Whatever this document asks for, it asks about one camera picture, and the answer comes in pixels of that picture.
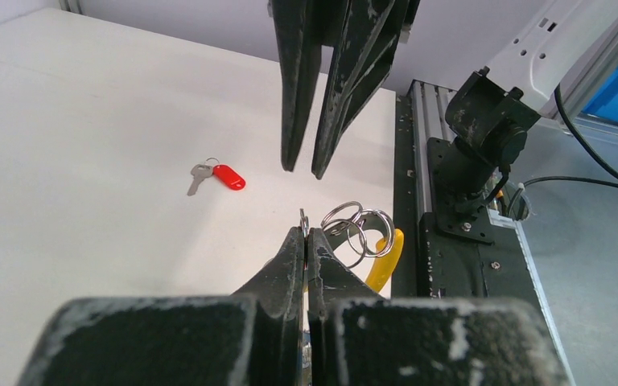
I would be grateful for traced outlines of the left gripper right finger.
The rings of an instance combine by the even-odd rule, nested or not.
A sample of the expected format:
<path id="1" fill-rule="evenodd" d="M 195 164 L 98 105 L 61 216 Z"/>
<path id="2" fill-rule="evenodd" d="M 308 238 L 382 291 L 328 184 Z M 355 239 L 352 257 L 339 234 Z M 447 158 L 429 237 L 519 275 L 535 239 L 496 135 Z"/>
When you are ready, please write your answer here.
<path id="1" fill-rule="evenodd" d="M 315 385 L 567 385 L 546 323 L 512 298 L 383 298 L 307 234 Z"/>

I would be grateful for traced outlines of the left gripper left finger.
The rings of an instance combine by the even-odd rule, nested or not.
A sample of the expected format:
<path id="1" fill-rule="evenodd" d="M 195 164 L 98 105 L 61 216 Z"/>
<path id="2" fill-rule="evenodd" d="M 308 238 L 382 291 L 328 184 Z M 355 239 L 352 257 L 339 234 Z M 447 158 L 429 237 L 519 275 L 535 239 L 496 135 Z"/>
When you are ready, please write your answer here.
<path id="1" fill-rule="evenodd" d="M 76 298 L 44 327 L 21 385 L 296 385 L 305 236 L 224 296 Z"/>

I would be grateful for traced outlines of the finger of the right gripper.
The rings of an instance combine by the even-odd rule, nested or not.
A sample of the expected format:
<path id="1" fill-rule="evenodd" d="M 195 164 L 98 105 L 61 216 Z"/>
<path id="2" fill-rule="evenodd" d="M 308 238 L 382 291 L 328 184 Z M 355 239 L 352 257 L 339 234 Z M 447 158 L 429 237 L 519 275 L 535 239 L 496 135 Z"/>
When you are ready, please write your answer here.
<path id="1" fill-rule="evenodd" d="M 338 143 L 393 67 L 401 36 L 410 32 L 418 1 L 328 1 L 336 16 L 333 48 L 311 172 L 321 179 Z"/>
<path id="2" fill-rule="evenodd" d="M 321 64 L 318 2 L 270 1 L 282 78 L 281 164 L 292 171 L 299 157 Z"/>

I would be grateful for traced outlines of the red tagged key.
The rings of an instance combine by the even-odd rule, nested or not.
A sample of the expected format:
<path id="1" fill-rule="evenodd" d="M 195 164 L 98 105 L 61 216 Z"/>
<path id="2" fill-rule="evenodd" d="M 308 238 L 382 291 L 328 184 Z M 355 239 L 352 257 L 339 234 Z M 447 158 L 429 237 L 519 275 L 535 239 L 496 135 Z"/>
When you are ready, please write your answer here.
<path id="1" fill-rule="evenodd" d="M 187 190 L 187 196 L 197 193 L 200 184 L 209 178 L 215 178 L 232 191 L 241 191 L 246 188 L 246 181 L 231 166 L 219 162 L 218 158 L 207 158 L 198 163 L 190 171 L 192 182 Z"/>

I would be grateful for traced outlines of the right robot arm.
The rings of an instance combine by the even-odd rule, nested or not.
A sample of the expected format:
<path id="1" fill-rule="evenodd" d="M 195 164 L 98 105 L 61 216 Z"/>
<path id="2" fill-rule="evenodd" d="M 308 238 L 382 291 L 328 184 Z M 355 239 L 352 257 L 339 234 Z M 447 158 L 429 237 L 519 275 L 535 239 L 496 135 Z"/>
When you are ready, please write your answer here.
<path id="1" fill-rule="evenodd" d="M 346 129 L 389 76 L 416 1 L 270 1 L 282 79 L 281 164 L 295 168 L 324 47 L 332 59 L 311 171 L 321 179 Z M 548 1 L 452 97 L 455 137 L 431 167 L 433 212 L 442 230 L 484 218 L 482 193 L 495 171 L 509 176 L 529 129 L 578 59 L 618 19 L 618 1 Z"/>

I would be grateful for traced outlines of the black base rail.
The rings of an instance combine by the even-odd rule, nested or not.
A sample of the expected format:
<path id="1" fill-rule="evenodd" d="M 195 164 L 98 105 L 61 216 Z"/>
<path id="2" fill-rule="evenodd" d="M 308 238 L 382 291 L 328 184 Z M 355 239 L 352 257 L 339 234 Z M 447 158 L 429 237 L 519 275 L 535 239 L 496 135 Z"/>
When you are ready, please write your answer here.
<path id="1" fill-rule="evenodd" d="M 396 100 L 393 220 L 405 235 L 394 297 L 519 298 L 552 314 L 525 232 L 489 204 L 452 215 L 434 181 L 454 134 L 443 115 L 453 91 L 415 80 Z"/>

